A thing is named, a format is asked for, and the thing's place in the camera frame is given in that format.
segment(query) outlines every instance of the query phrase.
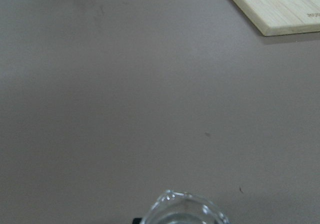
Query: light wood board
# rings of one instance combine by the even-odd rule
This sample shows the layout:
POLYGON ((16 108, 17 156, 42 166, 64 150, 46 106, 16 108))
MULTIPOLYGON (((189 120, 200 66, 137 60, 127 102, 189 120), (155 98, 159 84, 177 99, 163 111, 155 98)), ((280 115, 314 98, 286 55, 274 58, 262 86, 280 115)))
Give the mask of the light wood board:
POLYGON ((320 31, 320 0, 233 0, 264 36, 320 31))

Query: countertop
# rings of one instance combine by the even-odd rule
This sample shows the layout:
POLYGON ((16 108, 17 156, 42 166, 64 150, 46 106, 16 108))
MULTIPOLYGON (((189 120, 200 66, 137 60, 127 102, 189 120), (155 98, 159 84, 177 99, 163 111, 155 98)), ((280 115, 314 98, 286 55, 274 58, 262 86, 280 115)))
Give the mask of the countertop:
POLYGON ((1 223, 130 224, 166 189, 320 223, 320 33, 231 0, 0 5, 1 223))

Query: clear glass cup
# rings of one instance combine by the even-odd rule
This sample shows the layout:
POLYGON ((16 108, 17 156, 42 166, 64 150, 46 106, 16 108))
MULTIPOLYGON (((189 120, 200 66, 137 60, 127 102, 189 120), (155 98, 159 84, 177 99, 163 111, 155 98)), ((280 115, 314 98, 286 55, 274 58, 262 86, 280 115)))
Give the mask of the clear glass cup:
POLYGON ((230 224, 211 201, 190 193, 167 190, 140 224, 230 224))

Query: wooden cutting board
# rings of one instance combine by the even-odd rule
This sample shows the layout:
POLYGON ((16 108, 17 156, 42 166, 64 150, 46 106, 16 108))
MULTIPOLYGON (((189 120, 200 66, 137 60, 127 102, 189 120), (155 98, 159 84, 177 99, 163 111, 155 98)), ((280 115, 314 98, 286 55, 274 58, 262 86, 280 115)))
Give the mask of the wooden cutting board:
POLYGON ((320 0, 233 0, 264 36, 320 31, 320 0))

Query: transparent glass jar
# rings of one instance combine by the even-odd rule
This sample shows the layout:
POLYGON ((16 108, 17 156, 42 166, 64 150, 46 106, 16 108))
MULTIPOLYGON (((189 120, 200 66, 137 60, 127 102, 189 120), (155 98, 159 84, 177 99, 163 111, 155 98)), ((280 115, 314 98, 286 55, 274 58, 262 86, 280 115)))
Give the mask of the transparent glass jar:
POLYGON ((211 201, 190 193, 167 190, 140 224, 230 224, 211 201))

